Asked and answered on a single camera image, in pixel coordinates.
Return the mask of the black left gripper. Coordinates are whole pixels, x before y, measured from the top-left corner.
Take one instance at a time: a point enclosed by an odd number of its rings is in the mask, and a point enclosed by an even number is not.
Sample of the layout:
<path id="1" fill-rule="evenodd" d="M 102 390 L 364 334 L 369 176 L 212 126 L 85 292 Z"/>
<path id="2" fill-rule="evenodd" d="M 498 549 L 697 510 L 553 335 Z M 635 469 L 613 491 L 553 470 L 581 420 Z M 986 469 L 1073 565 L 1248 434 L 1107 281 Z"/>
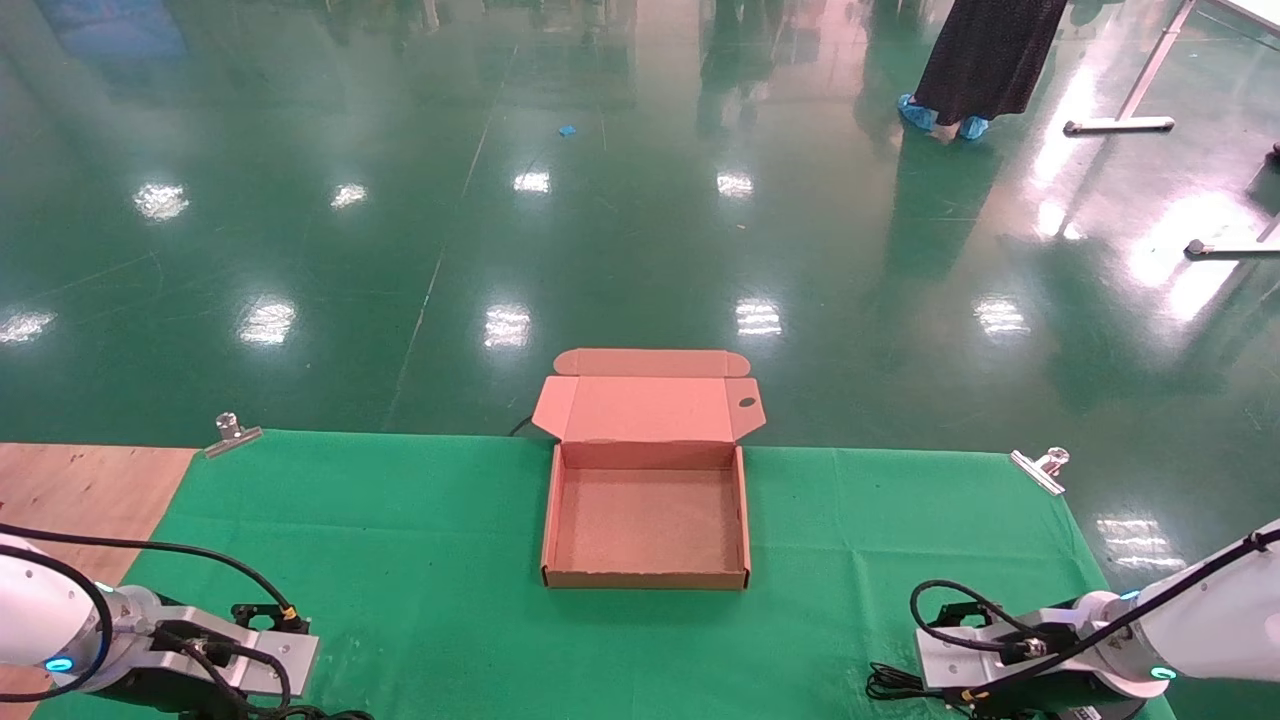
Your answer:
<path id="1" fill-rule="evenodd" d="M 102 688 L 100 697 L 124 705 L 154 708 L 178 719 L 250 719 L 248 702 L 233 700 L 207 678 L 172 673 L 161 667 L 131 669 Z"/>

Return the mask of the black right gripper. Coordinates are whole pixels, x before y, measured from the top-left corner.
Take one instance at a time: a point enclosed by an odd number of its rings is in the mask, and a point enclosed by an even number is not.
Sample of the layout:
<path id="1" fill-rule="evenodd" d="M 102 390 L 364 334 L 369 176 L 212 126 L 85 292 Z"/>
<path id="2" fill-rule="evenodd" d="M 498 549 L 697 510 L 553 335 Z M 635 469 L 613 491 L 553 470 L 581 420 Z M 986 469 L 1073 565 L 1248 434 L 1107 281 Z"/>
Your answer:
<path id="1" fill-rule="evenodd" d="M 1134 719 L 1140 700 L 1091 673 L 1046 673 L 977 698 L 972 711 L 975 719 Z"/>

